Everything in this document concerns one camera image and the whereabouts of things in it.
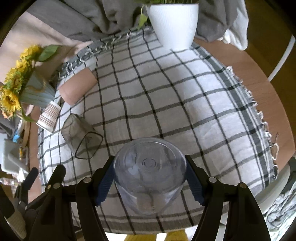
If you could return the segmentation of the green potted plant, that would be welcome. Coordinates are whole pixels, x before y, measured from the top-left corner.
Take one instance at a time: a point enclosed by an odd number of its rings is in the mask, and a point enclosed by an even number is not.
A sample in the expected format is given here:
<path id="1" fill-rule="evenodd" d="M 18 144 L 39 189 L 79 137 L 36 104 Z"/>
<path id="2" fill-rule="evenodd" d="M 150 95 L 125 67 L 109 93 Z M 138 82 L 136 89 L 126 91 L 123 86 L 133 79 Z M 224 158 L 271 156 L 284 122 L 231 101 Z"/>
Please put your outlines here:
<path id="1" fill-rule="evenodd" d="M 142 7 L 140 10 L 140 18 L 138 23 L 138 29 L 141 29 L 149 19 L 149 7 L 152 5 L 162 4 L 197 4 L 197 0 L 146 0 L 146 1 L 135 1 L 141 3 Z"/>

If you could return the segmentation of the blue-green flower vase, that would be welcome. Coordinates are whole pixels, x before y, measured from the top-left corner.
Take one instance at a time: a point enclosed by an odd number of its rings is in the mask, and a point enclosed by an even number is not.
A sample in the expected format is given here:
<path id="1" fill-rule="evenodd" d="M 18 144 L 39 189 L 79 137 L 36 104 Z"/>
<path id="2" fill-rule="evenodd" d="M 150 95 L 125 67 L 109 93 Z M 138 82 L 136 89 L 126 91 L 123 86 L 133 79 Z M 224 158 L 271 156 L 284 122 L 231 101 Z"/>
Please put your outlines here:
<path id="1" fill-rule="evenodd" d="M 31 104 L 40 108 L 46 108 L 55 98 L 55 89 L 38 72 L 34 71 L 19 95 L 21 103 Z"/>

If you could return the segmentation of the pink cup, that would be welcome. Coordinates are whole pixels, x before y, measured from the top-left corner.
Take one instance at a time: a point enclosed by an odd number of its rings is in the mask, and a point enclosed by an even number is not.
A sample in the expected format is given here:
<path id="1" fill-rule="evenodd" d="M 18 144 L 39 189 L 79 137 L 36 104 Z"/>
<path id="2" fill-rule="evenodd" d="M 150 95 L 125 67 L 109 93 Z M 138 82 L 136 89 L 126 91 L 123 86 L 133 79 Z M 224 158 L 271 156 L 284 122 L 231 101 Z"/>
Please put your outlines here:
<path id="1" fill-rule="evenodd" d="M 59 93 L 67 104 L 74 105 L 96 84 L 97 79 L 87 67 L 62 84 Z"/>

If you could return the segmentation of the white desktop device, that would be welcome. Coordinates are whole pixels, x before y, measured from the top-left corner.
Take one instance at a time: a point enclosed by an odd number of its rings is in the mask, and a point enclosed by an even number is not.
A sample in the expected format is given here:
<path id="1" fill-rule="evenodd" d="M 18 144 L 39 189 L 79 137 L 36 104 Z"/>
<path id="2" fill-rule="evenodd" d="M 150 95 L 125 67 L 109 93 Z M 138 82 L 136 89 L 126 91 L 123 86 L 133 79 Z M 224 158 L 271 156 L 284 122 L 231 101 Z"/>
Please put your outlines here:
<path id="1" fill-rule="evenodd" d="M 5 138 L 1 157 L 1 168 L 4 172 L 17 175 L 22 169 L 25 174 L 29 173 L 28 166 L 21 160 L 19 144 Z"/>

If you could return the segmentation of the clear cup with blue print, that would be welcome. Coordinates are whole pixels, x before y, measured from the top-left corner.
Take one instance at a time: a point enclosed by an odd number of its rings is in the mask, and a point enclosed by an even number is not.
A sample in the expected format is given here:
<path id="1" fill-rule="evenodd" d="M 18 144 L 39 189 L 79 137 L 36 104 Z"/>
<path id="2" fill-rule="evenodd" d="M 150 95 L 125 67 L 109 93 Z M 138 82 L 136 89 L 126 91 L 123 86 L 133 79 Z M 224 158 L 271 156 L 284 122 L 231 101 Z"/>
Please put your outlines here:
<path id="1" fill-rule="evenodd" d="M 162 213 L 179 195 L 187 168 L 178 147 L 161 138 L 138 138 L 114 158 L 114 180 L 125 205 L 142 216 Z"/>

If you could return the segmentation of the white ribbed plant pot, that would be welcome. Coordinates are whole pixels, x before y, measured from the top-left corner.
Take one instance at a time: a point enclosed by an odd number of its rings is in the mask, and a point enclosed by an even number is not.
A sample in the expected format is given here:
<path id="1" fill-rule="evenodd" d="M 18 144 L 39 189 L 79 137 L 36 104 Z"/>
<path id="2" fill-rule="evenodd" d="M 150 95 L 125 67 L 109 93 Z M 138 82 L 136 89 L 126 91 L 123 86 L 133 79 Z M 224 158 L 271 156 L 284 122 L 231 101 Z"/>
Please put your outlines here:
<path id="1" fill-rule="evenodd" d="M 199 4 L 152 5 L 148 14 L 164 48 L 181 51 L 191 47 L 197 29 Z"/>

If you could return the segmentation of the grey blanket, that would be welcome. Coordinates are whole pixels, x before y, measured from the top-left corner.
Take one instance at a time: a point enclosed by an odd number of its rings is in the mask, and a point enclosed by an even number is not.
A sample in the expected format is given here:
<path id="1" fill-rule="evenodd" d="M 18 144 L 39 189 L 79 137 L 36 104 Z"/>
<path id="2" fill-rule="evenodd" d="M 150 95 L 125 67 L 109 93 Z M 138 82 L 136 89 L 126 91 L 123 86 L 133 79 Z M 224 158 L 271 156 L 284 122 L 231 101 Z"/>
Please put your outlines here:
<path id="1" fill-rule="evenodd" d="M 248 47 L 245 1 L 199 1 L 196 37 Z M 28 13 L 73 40 L 89 41 L 135 27 L 146 4 L 164 1 L 35 1 Z"/>

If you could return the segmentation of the checkered pattern paper cup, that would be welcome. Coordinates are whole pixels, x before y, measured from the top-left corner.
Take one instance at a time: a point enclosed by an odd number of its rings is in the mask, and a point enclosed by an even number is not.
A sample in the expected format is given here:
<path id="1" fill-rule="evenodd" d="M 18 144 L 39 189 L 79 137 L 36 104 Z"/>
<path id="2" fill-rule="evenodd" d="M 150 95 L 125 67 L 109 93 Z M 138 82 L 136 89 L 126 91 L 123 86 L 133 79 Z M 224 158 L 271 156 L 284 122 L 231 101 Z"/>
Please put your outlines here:
<path id="1" fill-rule="evenodd" d="M 37 126 L 52 133 L 54 131 L 60 110 L 61 107 L 57 103 L 50 101 L 50 103 L 41 113 L 37 121 Z"/>

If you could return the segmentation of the smoky grey square glass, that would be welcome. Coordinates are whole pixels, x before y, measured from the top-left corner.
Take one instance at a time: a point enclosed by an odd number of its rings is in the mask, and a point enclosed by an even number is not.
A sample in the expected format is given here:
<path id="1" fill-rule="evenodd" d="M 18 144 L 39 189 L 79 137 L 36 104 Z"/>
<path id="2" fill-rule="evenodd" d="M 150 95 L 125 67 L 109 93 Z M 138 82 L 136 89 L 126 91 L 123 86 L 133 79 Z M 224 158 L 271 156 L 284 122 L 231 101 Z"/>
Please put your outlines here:
<path id="1" fill-rule="evenodd" d="M 74 157 L 81 160 L 91 159 L 103 141 L 92 125 L 74 113 L 65 120 L 61 134 Z"/>

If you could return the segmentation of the checkered white black tablecloth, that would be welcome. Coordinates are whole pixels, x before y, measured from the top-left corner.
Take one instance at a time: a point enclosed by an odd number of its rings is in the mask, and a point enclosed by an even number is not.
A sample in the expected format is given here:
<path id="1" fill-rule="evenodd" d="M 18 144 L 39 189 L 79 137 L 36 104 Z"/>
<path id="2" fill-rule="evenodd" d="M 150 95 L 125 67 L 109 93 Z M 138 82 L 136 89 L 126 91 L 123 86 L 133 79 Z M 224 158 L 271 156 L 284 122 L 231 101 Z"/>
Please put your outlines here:
<path id="1" fill-rule="evenodd" d="M 78 183 L 102 167 L 124 144 L 163 138 L 191 156 L 223 183 L 244 182 L 254 195 L 278 175 L 263 113 L 243 82 L 203 47 L 164 48 L 150 27 L 96 41 L 59 67 L 57 87 L 89 68 L 95 86 L 74 105 L 61 102 L 52 133 L 39 130 L 42 186 L 58 164 L 64 185 Z M 95 156 L 74 157 L 61 134 L 75 113 L 103 136 Z"/>

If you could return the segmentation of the sunflower bouquet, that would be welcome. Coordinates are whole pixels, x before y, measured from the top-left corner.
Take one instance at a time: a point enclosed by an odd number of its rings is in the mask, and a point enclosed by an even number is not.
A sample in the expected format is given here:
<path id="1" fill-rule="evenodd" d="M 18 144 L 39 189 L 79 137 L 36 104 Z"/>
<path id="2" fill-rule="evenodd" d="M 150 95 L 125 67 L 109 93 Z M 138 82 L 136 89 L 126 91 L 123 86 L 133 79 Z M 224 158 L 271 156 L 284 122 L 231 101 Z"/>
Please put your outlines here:
<path id="1" fill-rule="evenodd" d="M 1 86 L 1 114 L 6 119 L 18 116 L 26 121 L 32 122 L 25 111 L 23 104 L 19 100 L 19 95 L 22 93 L 25 85 L 29 81 L 30 76 L 36 70 L 37 62 L 49 61 L 58 51 L 59 45 L 32 45 L 25 49 L 20 54 L 19 60 L 16 61 L 16 66 L 11 68 L 4 80 L 4 85 Z"/>

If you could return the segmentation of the white curved chair rail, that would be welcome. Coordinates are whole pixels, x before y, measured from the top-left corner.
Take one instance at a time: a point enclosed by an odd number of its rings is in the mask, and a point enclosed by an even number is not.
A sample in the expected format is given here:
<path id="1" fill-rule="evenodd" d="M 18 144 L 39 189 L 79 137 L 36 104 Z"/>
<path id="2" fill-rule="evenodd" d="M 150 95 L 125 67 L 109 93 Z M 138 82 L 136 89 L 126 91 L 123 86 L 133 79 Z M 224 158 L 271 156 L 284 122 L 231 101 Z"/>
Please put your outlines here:
<path id="1" fill-rule="evenodd" d="M 275 66 L 275 68 L 273 69 L 273 71 L 270 73 L 270 75 L 268 77 L 269 82 L 271 82 L 273 80 L 273 78 L 277 75 L 277 73 L 281 70 L 282 66 L 284 65 L 287 58 L 289 57 L 294 45 L 295 45 L 295 36 L 291 35 L 290 41 L 289 41 L 283 55 L 281 56 L 279 62 L 277 63 L 277 65 Z"/>

